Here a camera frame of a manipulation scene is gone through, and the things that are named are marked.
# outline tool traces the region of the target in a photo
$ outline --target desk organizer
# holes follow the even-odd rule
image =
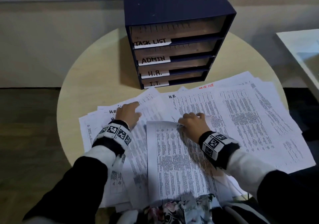
[[[204,81],[236,11],[227,0],[124,0],[141,89]]]

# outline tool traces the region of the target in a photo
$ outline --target wristband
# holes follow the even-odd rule
[[[221,133],[211,133],[203,142],[202,150],[204,153],[208,154],[209,157],[216,161],[218,158],[218,153],[225,145],[230,143],[239,144],[238,141]]]
[[[102,137],[114,139],[114,141],[121,145],[124,150],[127,149],[127,146],[132,141],[131,132],[125,126],[116,123],[110,123],[103,128],[95,138],[94,142]]]

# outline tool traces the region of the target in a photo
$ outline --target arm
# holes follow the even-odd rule
[[[194,113],[185,114],[179,122],[183,125],[186,135],[198,143],[205,156],[215,166],[233,176],[239,186],[252,194],[259,206],[272,218],[279,222],[303,223],[315,220],[318,209],[316,200],[319,195],[299,184],[288,174],[276,170],[240,149],[238,142],[224,134],[221,148],[211,141],[219,133],[212,132],[205,122],[202,113],[197,117]]]
[[[116,120],[111,121],[95,138],[92,149],[79,157],[54,188],[25,215],[32,223],[46,218],[58,223],[94,223],[102,201],[104,186],[112,171],[120,171],[128,141],[110,136],[111,125],[118,126],[127,136],[140,117],[135,113],[138,102],[118,108]]]

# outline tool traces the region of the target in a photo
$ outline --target drawer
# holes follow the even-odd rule
[[[139,66],[138,71],[142,79],[163,77],[186,73],[186,71],[208,70],[212,58],[197,59],[190,61],[171,62],[156,65]]]
[[[199,55],[212,57],[217,53],[217,51],[214,51],[215,45],[221,44],[221,40],[219,41],[202,41],[190,44],[145,48],[135,50],[134,53],[139,66],[175,62],[186,58],[190,54],[193,57]]]
[[[180,74],[180,75],[162,76],[162,77],[151,78],[151,79],[142,79],[142,84],[144,86],[144,89],[147,89],[151,86],[161,87],[161,86],[169,86],[169,85],[200,81],[204,79],[203,77],[206,77],[207,75],[206,72],[207,71]]]
[[[179,41],[218,36],[226,16],[130,26],[133,49],[177,44]]]

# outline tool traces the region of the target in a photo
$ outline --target drawer label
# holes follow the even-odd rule
[[[168,81],[164,81],[164,82],[151,81],[150,83],[147,83],[144,85],[144,89],[148,89],[152,86],[154,86],[154,87],[169,86],[169,82]]]
[[[154,64],[167,63],[167,62],[171,62],[171,59],[169,56],[146,57],[138,61],[138,65],[146,66],[146,65],[154,65]]]
[[[154,40],[144,40],[133,42],[134,49],[150,48],[156,46],[169,45],[172,41],[169,38],[159,38]]]
[[[147,73],[141,74],[141,78],[146,79],[146,78],[153,78],[153,77],[160,77],[160,76],[167,76],[167,75],[169,75],[168,70],[165,70],[165,71],[151,70],[151,71],[148,71]]]

